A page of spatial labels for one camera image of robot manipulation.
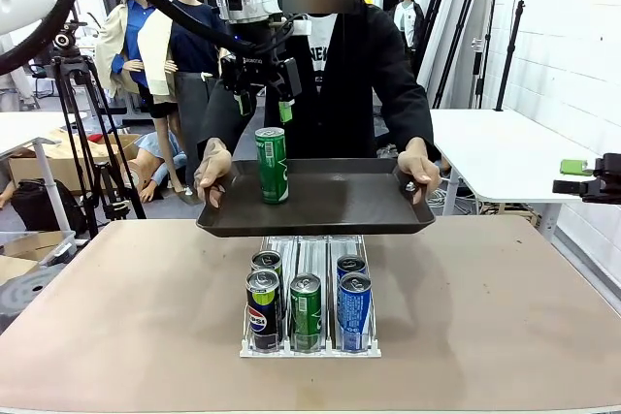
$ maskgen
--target light stand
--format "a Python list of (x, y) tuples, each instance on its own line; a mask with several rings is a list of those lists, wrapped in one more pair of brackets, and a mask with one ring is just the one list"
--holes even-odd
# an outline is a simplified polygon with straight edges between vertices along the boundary
[(496, 8), (496, 0), (492, 0), (489, 11), (489, 24), (487, 25), (487, 34), (485, 35), (485, 58), (483, 60), (483, 73), (476, 82), (476, 100), (477, 107), (480, 109), (483, 105), (483, 89), (485, 88), (485, 74), (487, 73), (487, 59), (489, 58), (489, 44), (492, 39), (492, 24), (494, 22), (494, 9)]
[[(62, 108), (65, 116), (65, 124), (67, 125), (69, 133), (69, 144), (74, 156), (74, 162), (78, 172), (78, 180), (80, 182), (80, 189), (82, 191), (82, 207), (84, 208), (84, 212), (86, 214), (88, 232), (90, 233), (90, 237), (94, 238), (98, 233), (95, 209), (99, 206), (100, 200), (106, 218), (111, 221), (125, 219), (130, 211), (130, 203), (136, 211), (136, 216), (138, 218), (144, 219), (146, 216), (140, 202), (140, 198), (138, 197), (134, 180), (129, 175), (129, 166), (122, 149), (122, 144), (118, 137), (118, 132), (116, 131), (116, 126), (114, 125), (110, 108), (108, 107), (104, 90), (101, 87), (101, 82), (97, 76), (95, 64), (90, 57), (80, 55), (80, 50), (76, 47), (75, 32), (78, 27), (84, 25), (85, 23), (80, 23), (74, 20), (65, 24), (61, 32), (54, 38), (54, 45), (57, 47), (59, 55), (52, 59), (51, 65), (47, 66), (47, 68), (49, 69), (49, 75), (54, 77), (56, 87), (58, 88), (60, 107)], [(91, 74), (95, 78), (97, 92), (93, 86)], [(93, 155), (90, 151), (90, 146), (88, 145), (88, 138), (86, 136), (82, 120), (80, 119), (80, 111), (74, 96), (71, 79), (73, 79), (77, 85), (84, 85), (86, 92), (88, 92), (102, 130), (102, 136), (108, 151), (108, 157), (110, 159), (109, 162), (95, 163), (94, 161)], [(100, 105), (103, 107), (104, 112), (108, 115), (111, 131), (114, 135), (114, 140), (121, 156), (123, 166), (128, 173), (131, 187), (125, 186), (125, 183), (123, 182), (120, 166), (118, 165), (118, 161), (114, 155), (109, 135), (106, 133), (106, 125), (101, 114)], [(76, 116), (76, 128), (78, 130), (78, 138), (82, 149), (84, 166), (86, 168), (86, 177), (88, 179), (91, 192), (88, 192), (87, 186), (84, 183), (82, 165), (80, 164), (80, 157), (74, 141), (74, 135), (71, 131), (69, 113), (73, 113)], [(106, 187), (108, 200), (102, 191), (102, 181)]]
[(501, 89), (498, 91), (498, 101), (496, 102), (495, 111), (503, 111), (503, 100), (505, 99), (505, 91), (507, 90), (508, 72), (511, 69), (511, 60), (515, 52), (515, 40), (517, 39), (517, 31), (520, 27), (520, 19), (524, 13), (524, 0), (518, 0), (515, 9), (515, 21), (511, 29), (511, 37), (508, 41), (507, 59), (505, 60), (505, 69), (503, 70), (503, 79), (501, 80)]
[(450, 69), (453, 65), (453, 60), (455, 58), (455, 54), (457, 53), (457, 47), (459, 46), (459, 41), (462, 37), (462, 32), (466, 25), (466, 20), (468, 19), (468, 12), (470, 11), (470, 6), (473, 0), (464, 0), (462, 4), (462, 10), (459, 13), (459, 18), (457, 19), (457, 24), (455, 25), (455, 33), (453, 34), (453, 40), (450, 45), (450, 49), (448, 50), (448, 56), (446, 57), (446, 63), (444, 64), (444, 69), (442, 70), (442, 75), (440, 79), (440, 84), (438, 86), (438, 91), (436, 92), (436, 98), (434, 100), (433, 109), (439, 109), (442, 95), (446, 88), (446, 83), (448, 82), (448, 75), (450, 74)]
[(468, 95), (468, 109), (471, 109), (473, 107), (474, 87), (476, 86), (476, 80), (481, 73), (481, 60), (483, 58), (483, 40), (473, 39), (472, 47), (474, 51), (473, 82), (470, 85), (470, 94)]
[(422, 41), (416, 48), (416, 52), (414, 54), (414, 58), (412, 59), (412, 70), (414, 71), (414, 76), (417, 77), (420, 72), (420, 67), (423, 63), (423, 58), (425, 57), (425, 51), (427, 50), (427, 46), (429, 45), (429, 40), (431, 38), (431, 33), (434, 29), (434, 25), (436, 24), (436, 17), (438, 16), (438, 11), (440, 10), (442, 0), (430, 0), (429, 7), (427, 8), (427, 15), (423, 19), (423, 24), (421, 26), (422, 32), (421, 38)]

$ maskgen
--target brick wall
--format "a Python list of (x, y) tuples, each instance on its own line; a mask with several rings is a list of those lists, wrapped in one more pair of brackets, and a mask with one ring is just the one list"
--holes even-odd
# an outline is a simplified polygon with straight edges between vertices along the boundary
[[(621, 152), (621, 0), (525, 1), (505, 106), (596, 153)], [(497, 0), (487, 108), (498, 96), (513, 11), (514, 0)], [(559, 227), (621, 284), (620, 207), (565, 206)]]

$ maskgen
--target camera tripod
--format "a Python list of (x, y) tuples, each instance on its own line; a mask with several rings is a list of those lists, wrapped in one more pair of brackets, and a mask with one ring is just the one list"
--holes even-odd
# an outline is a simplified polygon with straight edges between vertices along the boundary
[[(114, 221), (127, 218), (127, 214), (130, 212), (130, 204), (136, 212), (136, 216), (140, 219), (146, 218), (145, 211), (138, 197), (134, 180), (130, 175), (129, 166), (125, 158), (125, 154), (122, 149), (122, 144), (116, 131), (116, 126), (108, 107), (108, 101), (106, 95), (99, 81), (97, 70), (92, 59), (80, 54), (80, 50), (76, 47), (75, 32), (80, 26), (84, 26), (85, 23), (81, 23), (75, 20), (71, 20), (65, 23), (63, 29), (54, 38), (54, 45), (59, 55), (53, 57), (49, 68), (49, 73), (54, 77), (56, 87), (58, 89), (58, 96), (60, 98), (60, 106), (65, 116), (65, 123), (69, 133), (69, 144), (74, 156), (74, 162), (76, 164), (76, 170), (78, 172), (78, 180), (80, 182), (80, 189), (82, 191), (82, 207), (86, 214), (86, 223), (88, 226), (88, 232), (91, 238), (94, 238), (98, 233), (97, 218), (95, 216), (95, 209), (99, 206), (101, 201), (106, 218)], [(91, 76), (95, 79), (97, 89), (93, 85)], [(109, 161), (95, 163), (92, 152), (88, 145), (88, 138), (84, 130), (82, 120), (80, 119), (80, 111), (78, 104), (74, 96), (73, 87), (71, 85), (71, 79), (75, 81), (77, 85), (83, 85), (86, 88), (86, 92), (92, 102), (92, 108), (95, 111), (97, 120), (101, 127), (104, 144), (108, 151)], [(129, 185), (127, 186), (123, 180), (121, 167), (118, 164), (118, 160), (114, 155), (112, 145), (110, 143), (110, 137), (106, 132), (106, 124), (102, 116), (103, 111), (108, 116), (111, 132), (114, 136), (114, 141), (118, 148), (123, 168), (127, 172), (127, 178)], [(74, 141), (74, 135), (71, 131), (71, 122), (69, 120), (69, 113), (73, 113), (76, 116), (76, 128), (78, 130), (78, 138), (80, 148), (82, 150), (82, 157), (84, 160), (84, 167), (86, 171), (86, 178), (88, 185), (86, 186), (84, 181), (84, 170), (80, 164), (80, 157), (78, 154), (76, 142)], [(102, 189), (102, 182), (106, 189), (106, 193)]]

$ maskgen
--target backpack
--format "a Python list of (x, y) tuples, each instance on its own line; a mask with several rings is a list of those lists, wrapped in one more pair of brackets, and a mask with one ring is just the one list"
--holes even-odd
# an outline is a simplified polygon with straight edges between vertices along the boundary
[[(81, 235), (86, 231), (86, 216), (76, 199), (62, 182), (55, 180), (60, 201), (65, 208), (69, 226)], [(26, 226), (32, 232), (57, 232), (60, 230), (49, 200), (46, 183), (42, 178), (23, 179), (11, 198), (11, 204)]]

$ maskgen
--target beverage dispenser rack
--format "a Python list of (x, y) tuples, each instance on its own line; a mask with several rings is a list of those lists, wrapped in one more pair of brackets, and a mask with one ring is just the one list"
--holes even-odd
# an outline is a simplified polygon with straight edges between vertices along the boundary
[[(244, 332), (242, 337), (243, 358), (378, 358), (381, 351), (377, 342), (376, 311), (373, 300), (373, 277), (365, 243), (362, 236), (323, 236), (323, 237), (265, 237), (262, 250), (273, 250), (282, 258), (282, 281), (284, 298), (287, 302), (287, 315), (284, 320), (284, 338), (278, 351), (265, 353), (257, 351), (248, 321), (247, 305), (244, 311)], [(367, 274), (372, 280), (371, 303), (369, 306), (369, 326), (364, 334), (367, 349), (351, 353), (342, 350), (341, 332), (337, 319), (337, 260), (345, 254), (357, 254), (367, 263)], [(289, 285), (298, 274), (310, 272), (321, 279), (321, 336), (319, 350), (311, 353), (294, 351), (291, 345), (291, 305)]]

